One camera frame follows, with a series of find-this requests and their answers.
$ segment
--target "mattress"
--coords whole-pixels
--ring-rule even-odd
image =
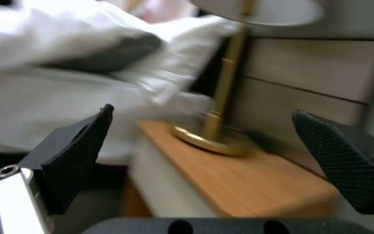
[[[205,113],[210,99],[181,92],[163,105],[146,91],[108,76],[22,67],[0,72],[0,152],[28,152],[54,129],[115,107],[97,162],[125,165],[135,144],[137,120],[171,121]]]

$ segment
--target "nightstand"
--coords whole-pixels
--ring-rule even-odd
[[[220,156],[175,138],[166,123],[139,126],[124,216],[145,216],[140,206],[156,217],[331,216],[333,185],[278,155]]]

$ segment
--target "pillow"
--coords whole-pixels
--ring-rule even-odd
[[[128,37],[119,40],[115,45],[83,58],[67,59],[47,66],[78,72],[105,74],[128,67],[156,51],[160,44],[160,38],[150,33],[139,38]]]
[[[0,71],[27,63],[77,58],[150,25],[95,0],[14,0],[0,6]]]
[[[223,37],[236,33],[239,25],[214,15],[151,25],[166,45],[112,75],[141,85],[153,102],[162,105],[195,81]]]

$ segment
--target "wooden nightstand top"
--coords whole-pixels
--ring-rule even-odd
[[[175,138],[166,123],[139,126],[221,216],[328,216],[338,195],[327,181],[261,149],[245,158],[220,156]]]

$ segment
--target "white pillow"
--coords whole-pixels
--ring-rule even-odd
[[[161,105],[179,91],[186,90],[209,62],[223,37],[239,29],[238,23],[214,15],[151,26],[152,33],[167,44],[113,76],[140,84],[150,99]]]
[[[83,56],[136,37],[150,25],[95,0],[14,0],[0,6],[0,71]]]

